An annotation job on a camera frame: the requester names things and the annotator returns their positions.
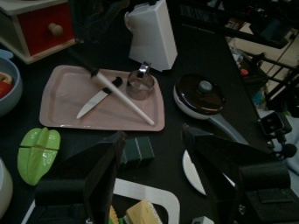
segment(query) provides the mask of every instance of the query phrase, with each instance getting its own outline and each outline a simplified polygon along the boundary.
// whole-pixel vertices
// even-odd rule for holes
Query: drawer knob
[[[59,24],[51,23],[48,25],[48,30],[51,31],[54,37],[60,37],[63,34],[63,28]]]

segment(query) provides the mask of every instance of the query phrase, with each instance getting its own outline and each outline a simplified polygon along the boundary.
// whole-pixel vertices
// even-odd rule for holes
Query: white bottle
[[[178,52],[166,0],[139,4],[126,14],[126,27],[134,33],[129,58],[158,71],[171,69]]]

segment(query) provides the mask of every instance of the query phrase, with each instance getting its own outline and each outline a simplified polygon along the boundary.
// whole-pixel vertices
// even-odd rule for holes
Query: small jar
[[[139,68],[127,77],[126,93],[138,100],[143,101],[151,95],[155,88],[155,79],[150,74],[151,64],[145,62]]]

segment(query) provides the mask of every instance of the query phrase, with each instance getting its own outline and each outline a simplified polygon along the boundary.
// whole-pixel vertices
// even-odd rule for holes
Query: pot lid
[[[225,107],[221,87],[203,75],[186,74],[175,85],[179,100],[194,112],[206,116],[217,115]]]

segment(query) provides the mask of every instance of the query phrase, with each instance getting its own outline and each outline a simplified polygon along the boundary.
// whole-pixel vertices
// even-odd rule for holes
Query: bowl
[[[6,210],[10,206],[11,199],[14,195],[14,181],[8,170],[6,169],[6,164],[0,158],[0,220],[6,214]]]
[[[15,63],[11,61],[12,57],[14,54],[11,52],[0,49],[0,72],[10,74],[14,77],[14,88],[0,99],[0,116],[8,114],[14,109],[24,90],[23,78]]]

